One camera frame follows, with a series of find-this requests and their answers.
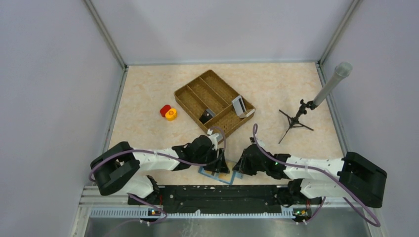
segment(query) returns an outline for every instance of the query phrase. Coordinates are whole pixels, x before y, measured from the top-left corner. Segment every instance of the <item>red object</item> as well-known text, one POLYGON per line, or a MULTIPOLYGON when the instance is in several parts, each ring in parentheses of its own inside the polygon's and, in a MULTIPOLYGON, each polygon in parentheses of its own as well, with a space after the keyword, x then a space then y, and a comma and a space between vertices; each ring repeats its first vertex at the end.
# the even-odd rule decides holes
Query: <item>red object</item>
POLYGON ((166 113, 171 109, 170 105, 165 105, 163 106, 163 108, 160 110, 160 114, 162 115, 162 117, 166 117, 166 113))

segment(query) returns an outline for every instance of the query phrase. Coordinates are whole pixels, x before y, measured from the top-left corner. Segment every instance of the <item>divided organizer tray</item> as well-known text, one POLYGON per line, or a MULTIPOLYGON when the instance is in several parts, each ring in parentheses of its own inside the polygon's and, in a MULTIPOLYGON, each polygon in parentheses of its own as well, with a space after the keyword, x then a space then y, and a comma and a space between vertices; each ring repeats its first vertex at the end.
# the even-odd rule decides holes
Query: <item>divided organizer tray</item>
MULTIPOLYGON (((226 137, 254 115, 253 113, 247 118, 237 116, 231 101, 238 95, 239 93, 213 70, 204 72, 174 93, 176 102, 204 132, 212 126, 218 126, 224 130, 226 137), (207 108, 210 108, 215 116, 203 124, 199 118, 207 108)), ((247 112, 254 109, 244 97, 243 100, 247 112)))

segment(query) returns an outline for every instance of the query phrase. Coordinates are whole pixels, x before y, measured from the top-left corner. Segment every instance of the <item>yellow lid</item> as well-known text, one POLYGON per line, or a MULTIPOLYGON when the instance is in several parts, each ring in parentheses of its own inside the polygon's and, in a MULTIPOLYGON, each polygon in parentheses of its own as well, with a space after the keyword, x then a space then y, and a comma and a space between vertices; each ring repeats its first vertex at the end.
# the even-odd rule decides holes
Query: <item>yellow lid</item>
POLYGON ((169 111, 165 114, 166 119, 169 121, 173 121, 177 117, 177 111, 175 108, 171 108, 169 111))

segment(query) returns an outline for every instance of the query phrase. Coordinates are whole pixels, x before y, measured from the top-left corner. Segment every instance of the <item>white wall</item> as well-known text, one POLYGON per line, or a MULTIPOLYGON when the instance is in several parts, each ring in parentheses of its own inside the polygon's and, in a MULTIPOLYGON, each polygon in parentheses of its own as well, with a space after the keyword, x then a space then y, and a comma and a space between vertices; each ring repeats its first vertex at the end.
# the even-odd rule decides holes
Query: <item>white wall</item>
POLYGON ((387 171, 390 236, 417 236, 419 1, 364 1, 326 62, 352 74, 334 91, 352 150, 387 171))
POLYGON ((311 60, 351 0, 93 0, 128 64, 311 60))
POLYGON ((0 3, 0 236, 68 236, 122 70, 81 0, 0 3))

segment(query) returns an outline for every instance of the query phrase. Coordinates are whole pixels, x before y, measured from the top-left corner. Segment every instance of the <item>black tripod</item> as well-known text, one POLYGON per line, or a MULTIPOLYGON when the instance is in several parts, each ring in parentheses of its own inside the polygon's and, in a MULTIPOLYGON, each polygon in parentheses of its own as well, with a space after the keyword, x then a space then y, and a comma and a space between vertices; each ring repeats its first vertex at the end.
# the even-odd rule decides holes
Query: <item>black tripod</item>
POLYGON ((282 140, 284 139, 285 135, 288 133, 288 131, 289 131, 291 128, 295 128, 295 127, 305 127, 305 128, 307 128, 307 129, 309 129, 309 130, 311 130, 311 131, 314 131, 314 129, 313 129, 313 128, 308 127, 308 126, 306 126, 306 125, 304 125, 304 124, 300 123, 300 122, 298 121, 298 118, 300 118, 300 116, 301 116, 301 115, 306 115, 306 114, 307 114, 307 108, 309 108, 309 109, 313 110, 313 109, 315 109, 317 106, 315 106, 315 105, 313 104, 313 101, 309 101, 309 102, 307 102, 307 104, 306 104, 306 103, 304 103, 304 100, 301 100, 301 101, 300 101, 300 104, 301 104, 301 106, 300 106, 300 108, 298 109, 297 114, 296 114, 296 115, 295 115, 295 117, 293 117, 293 118, 292 118, 292 117, 290 117, 289 115, 287 115, 284 111, 279 110, 279 112, 281 112, 283 115, 287 116, 287 119, 288 119, 288 124, 289 124, 290 126, 288 127, 288 129, 287 129, 287 131, 285 132, 285 134, 283 135, 283 137, 279 140, 279 143, 278 143, 278 144, 280 144, 280 143, 282 142, 282 140))

